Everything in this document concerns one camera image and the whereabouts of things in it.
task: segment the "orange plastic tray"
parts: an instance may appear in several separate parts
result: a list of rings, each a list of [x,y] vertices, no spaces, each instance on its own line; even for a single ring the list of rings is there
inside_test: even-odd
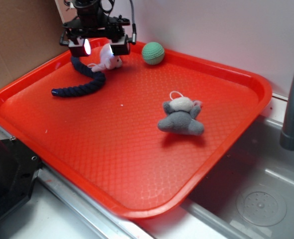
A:
[[[104,39],[91,41],[84,64],[98,63]],[[253,73],[170,50],[159,65],[142,57],[142,43],[106,71],[98,92],[57,98],[52,88],[84,84],[66,52],[0,90],[0,125],[42,160],[100,202],[130,219],[178,205],[271,99]],[[201,136],[164,133],[162,103],[171,91],[203,102]]]

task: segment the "rope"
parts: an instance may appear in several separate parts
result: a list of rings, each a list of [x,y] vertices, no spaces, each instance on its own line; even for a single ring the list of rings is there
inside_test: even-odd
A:
[[[58,88],[52,89],[52,95],[58,97],[78,97],[85,96],[91,93],[94,93],[101,89],[105,84],[106,78],[102,72],[92,72],[90,68],[84,65],[78,57],[71,57],[71,62],[78,72],[81,74],[92,78],[93,80],[87,84],[67,87],[67,88]]]

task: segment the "sink basin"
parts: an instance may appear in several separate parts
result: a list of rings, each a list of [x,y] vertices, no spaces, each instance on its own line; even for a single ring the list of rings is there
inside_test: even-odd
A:
[[[188,196],[243,238],[294,239],[294,152],[281,124],[259,117]]]

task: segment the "drain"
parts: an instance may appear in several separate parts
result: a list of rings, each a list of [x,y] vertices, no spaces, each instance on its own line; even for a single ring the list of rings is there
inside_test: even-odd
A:
[[[279,223],[287,213],[283,197],[266,186],[242,191],[237,198],[237,209],[247,222],[263,227]]]

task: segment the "green ball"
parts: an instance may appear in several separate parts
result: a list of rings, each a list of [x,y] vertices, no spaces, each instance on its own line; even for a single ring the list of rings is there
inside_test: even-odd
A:
[[[159,43],[150,42],[143,47],[142,56],[147,64],[157,65],[163,60],[165,50]]]

